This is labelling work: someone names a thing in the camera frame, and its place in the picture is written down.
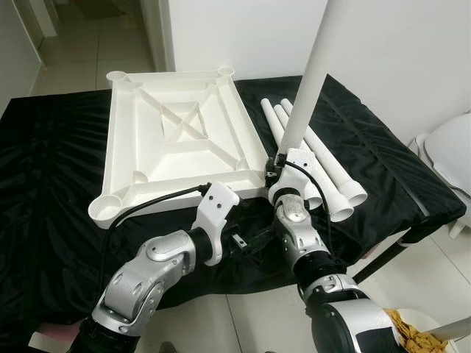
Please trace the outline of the white plastic table leg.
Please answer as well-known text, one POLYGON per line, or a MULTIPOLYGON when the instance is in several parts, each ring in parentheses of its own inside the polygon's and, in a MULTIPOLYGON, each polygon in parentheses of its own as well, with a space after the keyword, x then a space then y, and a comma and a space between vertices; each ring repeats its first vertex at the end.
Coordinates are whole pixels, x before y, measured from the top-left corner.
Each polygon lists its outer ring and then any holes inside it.
MULTIPOLYGON (((282 124, 286 128, 293 105, 287 99, 280 101, 279 105, 285 110, 282 124)), ((321 206, 327 208, 330 219, 339 222, 349 218, 354 212, 354 207, 366 201, 366 189, 349 175, 347 169, 340 164, 339 159, 332 154, 312 128, 306 129, 297 148, 315 154, 317 166, 313 167, 315 174, 313 178, 316 178, 316 181, 313 182, 323 197, 321 206)))
POLYGON ((289 129, 291 101, 261 101, 263 114, 278 147, 266 165, 268 199, 276 205, 280 195, 293 191, 307 210, 322 208, 332 222, 346 221, 354 207, 366 201, 366 191, 327 150, 310 127, 289 129))
MULTIPOLYGON (((283 108, 280 105, 275 105, 275 107, 273 107, 269 99, 262 99, 261 107, 263 110, 263 114, 265 115, 266 121, 268 121, 270 131, 272 131, 272 135, 276 141, 277 147, 279 149, 282 147, 287 148, 287 150, 285 151, 276 152, 276 155, 287 154, 290 148, 287 147, 287 145, 283 144, 283 136, 285 135, 285 127, 282 124, 282 117, 283 117, 283 114, 285 114, 285 110, 283 110, 283 108)), ((313 165, 313 167, 316 167, 316 166, 317 166, 317 162, 315 158, 315 164, 313 165)), ((303 201, 302 204, 308 209, 308 207, 306 206, 306 202, 303 201)))
POLYGON ((327 51, 340 43, 340 34, 344 17, 350 12, 351 0, 327 0, 325 13, 317 30, 315 41, 310 51, 302 81, 295 97, 292 112, 289 114, 287 127, 280 139, 278 154, 287 154, 303 139, 313 117, 316 102, 319 100, 321 88, 330 66, 327 51))

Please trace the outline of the white plastic table top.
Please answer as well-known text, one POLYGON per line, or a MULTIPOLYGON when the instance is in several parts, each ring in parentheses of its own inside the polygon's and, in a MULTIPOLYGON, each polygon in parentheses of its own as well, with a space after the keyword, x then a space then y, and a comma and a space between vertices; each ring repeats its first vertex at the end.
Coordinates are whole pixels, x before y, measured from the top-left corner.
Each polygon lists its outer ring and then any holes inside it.
POLYGON ((190 73, 111 71, 101 194, 90 219, 107 229, 131 207, 221 182, 262 197, 268 154, 233 83, 232 68, 190 73))

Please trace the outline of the black metal table leg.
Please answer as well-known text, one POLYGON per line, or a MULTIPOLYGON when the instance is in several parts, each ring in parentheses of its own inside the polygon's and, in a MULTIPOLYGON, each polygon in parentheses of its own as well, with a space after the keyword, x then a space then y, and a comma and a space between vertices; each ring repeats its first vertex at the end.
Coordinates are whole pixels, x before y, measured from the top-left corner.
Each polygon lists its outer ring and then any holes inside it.
POLYGON ((364 280, 370 278, 374 273, 393 261, 400 253, 403 253, 405 249, 409 249, 410 246, 419 243, 423 239, 418 235, 403 233, 396 241, 384 240, 384 242, 376 246, 375 252, 379 253, 355 273, 353 276, 354 282, 364 282, 364 280))

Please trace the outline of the black table cloth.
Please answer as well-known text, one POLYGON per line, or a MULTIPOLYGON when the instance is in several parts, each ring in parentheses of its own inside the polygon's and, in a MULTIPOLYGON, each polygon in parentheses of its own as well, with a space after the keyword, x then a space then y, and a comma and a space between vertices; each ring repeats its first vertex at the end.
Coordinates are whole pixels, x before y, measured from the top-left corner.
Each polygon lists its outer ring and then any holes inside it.
MULTIPOLYGON (((0 117, 0 344, 42 323, 90 315, 107 278, 145 240, 191 225, 192 209, 136 215, 111 235, 88 216, 101 193, 111 92, 13 99, 0 117), (103 246, 105 238, 108 246, 103 246)), ((325 80, 311 125, 366 189, 330 226, 330 251, 352 263, 389 236, 415 243, 464 214, 464 205, 393 136, 351 85, 325 80)))

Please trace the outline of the yellow crumpled cloth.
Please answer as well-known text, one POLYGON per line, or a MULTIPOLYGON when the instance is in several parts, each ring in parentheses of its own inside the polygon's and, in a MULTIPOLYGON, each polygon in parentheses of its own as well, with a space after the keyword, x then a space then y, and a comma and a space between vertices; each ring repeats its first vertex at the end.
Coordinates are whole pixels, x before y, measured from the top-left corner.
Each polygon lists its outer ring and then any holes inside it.
POLYGON ((406 323, 398 310, 386 308, 386 313, 393 321, 394 328, 400 333, 403 346, 408 353, 445 353, 446 343, 406 323))

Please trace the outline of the white round plate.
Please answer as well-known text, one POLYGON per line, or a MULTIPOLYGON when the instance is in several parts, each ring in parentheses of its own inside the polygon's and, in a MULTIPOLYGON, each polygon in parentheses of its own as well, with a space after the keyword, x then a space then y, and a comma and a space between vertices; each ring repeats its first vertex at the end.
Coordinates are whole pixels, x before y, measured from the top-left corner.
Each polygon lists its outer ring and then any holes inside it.
MULTIPOLYGON (((394 309, 398 310, 400 313, 401 317, 403 317, 403 320, 410 324, 411 326, 415 327, 415 329, 418 329, 420 332, 428 333, 432 329, 436 329, 437 327, 440 327, 441 324, 431 318, 428 315, 425 315, 424 313, 421 313, 420 310, 411 310, 411 309, 394 309)), ((405 350, 405 353, 408 353, 405 347, 403 346, 403 339, 400 337, 400 333, 397 332, 397 342, 400 344, 400 346, 405 350)), ((445 347, 445 353, 460 353, 460 351, 457 349, 454 343, 452 343, 451 340, 444 340, 443 343, 446 343, 447 346, 445 347)))

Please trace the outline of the white door frame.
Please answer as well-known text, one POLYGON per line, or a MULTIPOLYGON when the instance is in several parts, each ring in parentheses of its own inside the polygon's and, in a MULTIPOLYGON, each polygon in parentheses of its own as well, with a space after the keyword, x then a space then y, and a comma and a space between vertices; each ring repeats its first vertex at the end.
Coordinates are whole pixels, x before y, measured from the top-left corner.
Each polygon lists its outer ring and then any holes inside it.
POLYGON ((139 0, 139 3, 155 70, 174 71, 169 0, 139 0))

